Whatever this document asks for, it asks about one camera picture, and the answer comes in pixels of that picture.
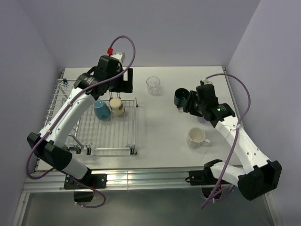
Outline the cream tumbler with brown band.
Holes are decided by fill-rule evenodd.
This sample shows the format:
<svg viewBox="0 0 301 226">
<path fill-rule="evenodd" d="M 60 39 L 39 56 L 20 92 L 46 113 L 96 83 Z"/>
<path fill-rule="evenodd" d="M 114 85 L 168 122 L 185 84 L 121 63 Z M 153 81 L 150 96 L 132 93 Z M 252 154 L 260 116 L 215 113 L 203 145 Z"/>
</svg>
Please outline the cream tumbler with brown band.
<svg viewBox="0 0 301 226">
<path fill-rule="evenodd" d="M 109 101 L 109 108 L 113 116 L 121 116 L 124 112 L 124 106 L 120 98 L 112 98 Z"/>
</svg>

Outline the white ceramic mug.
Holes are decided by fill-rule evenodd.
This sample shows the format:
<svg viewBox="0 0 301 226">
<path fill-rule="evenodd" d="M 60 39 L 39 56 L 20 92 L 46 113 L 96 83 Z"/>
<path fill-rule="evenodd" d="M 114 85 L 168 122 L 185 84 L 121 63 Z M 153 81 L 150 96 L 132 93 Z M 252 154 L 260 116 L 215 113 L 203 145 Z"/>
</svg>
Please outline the white ceramic mug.
<svg viewBox="0 0 301 226">
<path fill-rule="evenodd" d="M 189 148 L 197 149 L 203 144 L 210 144 L 210 140 L 206 138 L 206 134 L 202 129 L 192 128 L 188 132 L 186 144 Z"/>
</svg>

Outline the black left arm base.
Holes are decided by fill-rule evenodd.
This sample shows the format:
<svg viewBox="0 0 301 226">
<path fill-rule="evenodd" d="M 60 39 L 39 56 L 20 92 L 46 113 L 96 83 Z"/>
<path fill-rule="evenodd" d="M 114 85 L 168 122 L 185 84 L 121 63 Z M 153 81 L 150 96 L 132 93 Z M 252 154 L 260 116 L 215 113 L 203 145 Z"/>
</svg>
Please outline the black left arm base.
<svg viewBox="0 0 301 226">
<path fill-rule="evenodd" d="M 65 177 L 64 190 L 74 190 L 73 199 L 75 202 L 88 203 L 91 202 L 95 197 L 95 191 L 79 191 L 83 189 L 93 188 L 93 189 L 105 189 L 107 183 L 107 174 L 97 173 L 91 174 L 88 179 L 85 180 L 74 180 L 71 176 L 67 175 Z"/>
</svg>

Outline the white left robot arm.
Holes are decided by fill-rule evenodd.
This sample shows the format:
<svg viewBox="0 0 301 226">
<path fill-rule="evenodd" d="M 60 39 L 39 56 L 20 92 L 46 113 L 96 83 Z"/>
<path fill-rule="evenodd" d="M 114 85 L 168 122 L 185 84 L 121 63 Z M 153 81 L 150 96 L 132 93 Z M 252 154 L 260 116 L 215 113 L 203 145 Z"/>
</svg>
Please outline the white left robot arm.
<svg viewBox="0 0 301 226">
<path fill-rule="evenodd" d="M 39 132 L 31 132 L 27 141 L 32 154 L 53 169 L 63 171 L 75 178 L 75 183 L 86 188 L 92 182 L 91 170 L 73 158 L 65 148 L 65 141 L 82 114 L 107 91 L 133 92 L 133 69 L 123 68 L 125 53 L 101 56 L 97 66 L 81 74 L 63 106 L 50 122 Z"/>
</svg>

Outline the blue floral mug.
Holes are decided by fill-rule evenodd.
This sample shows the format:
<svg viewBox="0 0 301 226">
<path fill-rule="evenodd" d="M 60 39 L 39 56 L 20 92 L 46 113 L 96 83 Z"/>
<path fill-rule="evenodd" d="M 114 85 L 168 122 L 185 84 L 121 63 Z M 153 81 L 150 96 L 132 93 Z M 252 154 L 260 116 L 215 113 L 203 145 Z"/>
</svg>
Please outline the blue floral mug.
<svg viewBox="0 0 301 226">
<path fill-rule="evenodd" d="M 111 111 L 106 103 L 102 100 L 95 101 L 93 104 L 94 113 L 99 120 L 108 120 L 111 116 Z"/>
</svg>

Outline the dark green mug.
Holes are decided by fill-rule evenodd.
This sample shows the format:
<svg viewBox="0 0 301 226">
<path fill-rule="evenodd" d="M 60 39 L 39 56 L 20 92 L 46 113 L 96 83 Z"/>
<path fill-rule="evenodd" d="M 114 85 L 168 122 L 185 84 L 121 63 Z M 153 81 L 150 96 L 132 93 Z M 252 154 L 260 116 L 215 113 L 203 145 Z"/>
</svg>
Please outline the dark green mug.
<svg viewBox="0 0 301 226">
<path fill-rule="evenodd" d="M 174 104 L 177 108 L 184 107 L 189 98 L 190 92 L 185 88 L 178 88 L 174 93 Z"/>
</svg>

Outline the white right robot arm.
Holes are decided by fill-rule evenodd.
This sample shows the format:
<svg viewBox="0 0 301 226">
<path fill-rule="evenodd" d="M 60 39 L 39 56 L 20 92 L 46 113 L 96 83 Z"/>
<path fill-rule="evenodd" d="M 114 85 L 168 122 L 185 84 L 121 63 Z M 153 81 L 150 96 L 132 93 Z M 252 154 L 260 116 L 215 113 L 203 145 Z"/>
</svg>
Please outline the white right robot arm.
<svg viewBox="0 0 301 226">
<path fill-rule="evenodd" d="M 184 112 L 204 117 L 231 145 L 242 167 L 229 165 L 228 161 L 212 160 L 199 171 L 190 171 L 192 186 L 214 183 L 232 184 L 249 201 L 277 188 L 282 166 L 271 161 L 241 127 L 232 108 L 220 104 L 212 84 L 197 86 L 190 91 Z"/>
</svg>

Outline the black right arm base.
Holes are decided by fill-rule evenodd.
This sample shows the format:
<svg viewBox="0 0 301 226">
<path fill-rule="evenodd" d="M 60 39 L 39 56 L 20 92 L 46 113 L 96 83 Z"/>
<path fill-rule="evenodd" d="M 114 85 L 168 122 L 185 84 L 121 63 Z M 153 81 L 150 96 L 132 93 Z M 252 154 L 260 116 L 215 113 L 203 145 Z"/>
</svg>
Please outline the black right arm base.
<svg viewBox="0 0 301 226">
<path fill-rule="evenodd" d="M 212 176 L 212 173 L 206 172 L 206 170 L 191 170 L 189 171 L 189 176 L 185 178 L 185 182 L 190 183 L 191 186 L 205 186 L 205 185 L 213 185 L 215 186 L 218 179 Z M 222 190 L 222 185 L 228 185 L 229 183 L 222 180 L 217 188 L 217 191 Z M 213 188 L 202 188 L 202 193 L 207 198 Z M 218 194 L 215 198 L 219 199 L 222 193 Z"/>
</svg>

